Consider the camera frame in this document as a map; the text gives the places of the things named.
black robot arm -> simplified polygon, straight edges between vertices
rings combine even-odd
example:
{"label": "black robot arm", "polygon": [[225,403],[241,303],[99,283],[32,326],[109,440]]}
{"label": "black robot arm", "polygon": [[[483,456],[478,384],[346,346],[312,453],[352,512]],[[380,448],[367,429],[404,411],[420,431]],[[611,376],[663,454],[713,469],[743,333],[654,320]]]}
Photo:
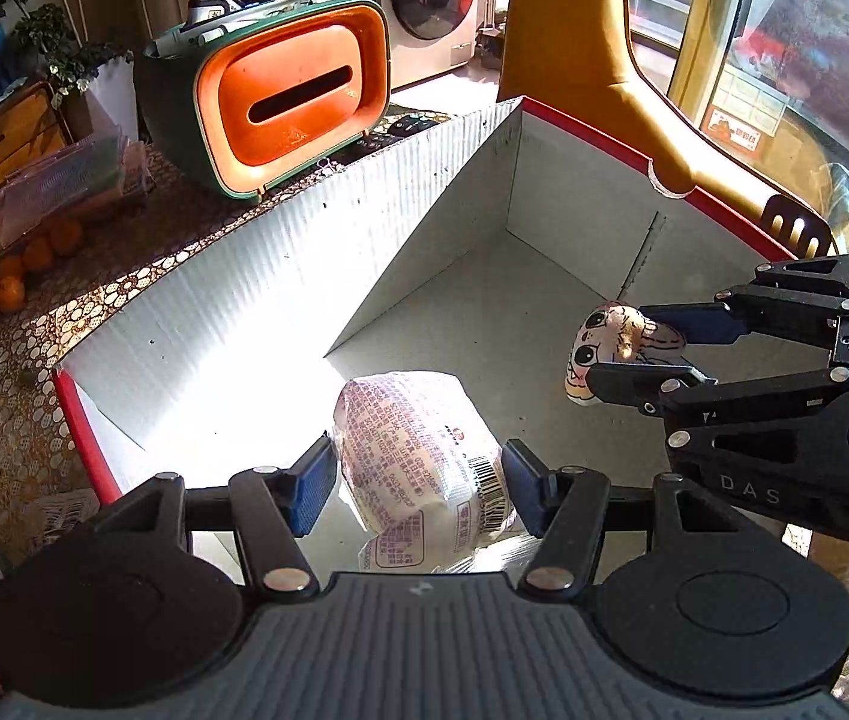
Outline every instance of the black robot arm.
{"label": "black robot arm", "polygon": [[[18,567],[0,582],[0,720],[849,720],[829,692],[843,586],[679,474],[615,488],[513,440],[508,488],[543,536],[517,586],[320,587],[295,536],[333,458],[325,437],[226,488],[158,474]],[[189,554],[192,530],[234,531],[242,587]],[[595,584],[605,534],[635,530],[647,553]]]}
{"label": "black robot arm", "polygon": [[818,346],[825,370],[715,384],[687,365],[598,364],[601,400],[664,422],[672,469],[736,506],[849,541],[849,255],[762,265],[713,303],[642,307],[689,343]]}

floor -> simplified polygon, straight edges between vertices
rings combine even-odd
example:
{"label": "floor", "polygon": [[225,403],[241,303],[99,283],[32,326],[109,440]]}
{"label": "floor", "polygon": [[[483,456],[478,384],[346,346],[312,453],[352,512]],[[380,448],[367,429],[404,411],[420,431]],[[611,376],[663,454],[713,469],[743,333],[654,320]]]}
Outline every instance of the floor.
{"label": "floor", "polygon": [[499,76],[498,71],[481,67],[475,58],[451,73],[392,92],[391,102],[406,108],[461,116],[497,102]]}
{"label": "floor", "polygon": [[[648,80],[667,94],[675,60],[647,46],[634,44],[634,57]],[[499,71],[481,67],[477,58],[461,68],[392,92],[391,102],[416,110],[461,116],[494,105]]]}

stuffed toy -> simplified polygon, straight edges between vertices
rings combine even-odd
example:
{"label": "stuffed toy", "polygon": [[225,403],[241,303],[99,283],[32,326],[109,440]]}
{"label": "stuffed toy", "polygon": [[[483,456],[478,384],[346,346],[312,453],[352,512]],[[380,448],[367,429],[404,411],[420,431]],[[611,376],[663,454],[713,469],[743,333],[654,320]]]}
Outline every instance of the stuffed toy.
{"label": "stuffed toy", "polygon": [[596,362],[675,362],[685,338],[666,324],[653,322],[637,308],[615,301],[595,308],[581,325],[567,361],[565,390],[575,403],[596,401],[587,388],[587,371]]}

cardboard box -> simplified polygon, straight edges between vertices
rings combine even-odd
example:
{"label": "cardboard box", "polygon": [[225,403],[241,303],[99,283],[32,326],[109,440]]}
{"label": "cardboard box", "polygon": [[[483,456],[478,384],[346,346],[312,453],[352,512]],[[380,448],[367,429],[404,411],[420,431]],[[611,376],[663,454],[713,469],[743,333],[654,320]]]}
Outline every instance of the cardboard box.
{"label": "cardboard box", "polygon": [[[510,100],[379,151],[231,232],[58,367],[99,495],[162,470],[206,487],[289,466],[330,425],[347,379],[422,369],[458,376],[500,442],[519,437],[549,466],[648,485],[667,469],[661,423],[565,397],[580,323],[610,298],[711,300],[758,264],[791,258],[703,191],[661,194],[650,167],[564,114]],[[821,350],[763,337],[687,356],[721,380],[826,364]],[[326,577],[353,568],[369,537],[340,488],[302,547]],[[626,546],[609,539],[605,557],[627,559]]]}

orange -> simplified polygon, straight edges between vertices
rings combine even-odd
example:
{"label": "orange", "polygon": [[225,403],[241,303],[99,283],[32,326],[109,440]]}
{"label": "orange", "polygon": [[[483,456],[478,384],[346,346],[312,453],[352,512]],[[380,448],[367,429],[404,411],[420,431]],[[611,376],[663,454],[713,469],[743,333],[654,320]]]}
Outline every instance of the orange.
{"label": "orange", "polygon": [[0,261],[0,280],[8,276],[19,280],[24,278],[24,262],[16,254],[10,254]]}
{"label": "orange", "polygon": [[48,239],[43,235],[33,238],[25,247],[21,261],[32,274],[43,274],[44,271],[49,271],[51,265],[55,264],[55,255],[51,251]]}
{"label": "orange", "polygon": [[13,314],[24,307],[24,282],[14,276],[0,280],[0,312]]}
{"label": "orange", "polygon": [[85,230],[75,218],[52,221],[48,234],[51,238],[51,248],[61,257],[70,257],[85,242]]}

